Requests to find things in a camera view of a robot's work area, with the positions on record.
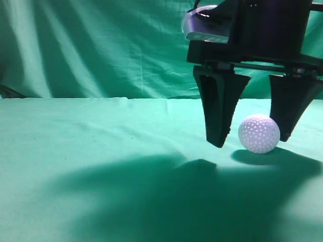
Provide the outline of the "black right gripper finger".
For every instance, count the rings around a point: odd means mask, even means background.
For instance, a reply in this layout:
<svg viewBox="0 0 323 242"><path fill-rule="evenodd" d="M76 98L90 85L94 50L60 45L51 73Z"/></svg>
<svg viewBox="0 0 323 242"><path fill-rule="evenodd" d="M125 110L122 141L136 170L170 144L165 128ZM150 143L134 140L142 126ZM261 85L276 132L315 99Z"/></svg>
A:
<svg viewBox="0 0 323 242"><path fill-rule="evenodd" d="M194 66L193 77L202 101L206 140L221 148L231 130L237 103L251 78L232 69L206 66Z"/></svg>

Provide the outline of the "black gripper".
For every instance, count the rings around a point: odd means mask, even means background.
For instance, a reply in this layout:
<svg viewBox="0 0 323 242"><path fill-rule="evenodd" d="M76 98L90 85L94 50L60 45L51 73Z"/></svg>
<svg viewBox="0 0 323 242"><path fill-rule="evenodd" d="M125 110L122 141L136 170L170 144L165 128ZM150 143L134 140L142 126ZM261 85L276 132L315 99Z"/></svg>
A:
<svg viewBox="0 0 323 242"><path fill-rule="evenodd" d="M322 59L302 53L312 1L223 1L232 12L228 43L190 41L187 61L224 62L241 68L322 75ZM288 141L301 116L322 91L322 80L306 76L270 75L270 118Z"/></svg>

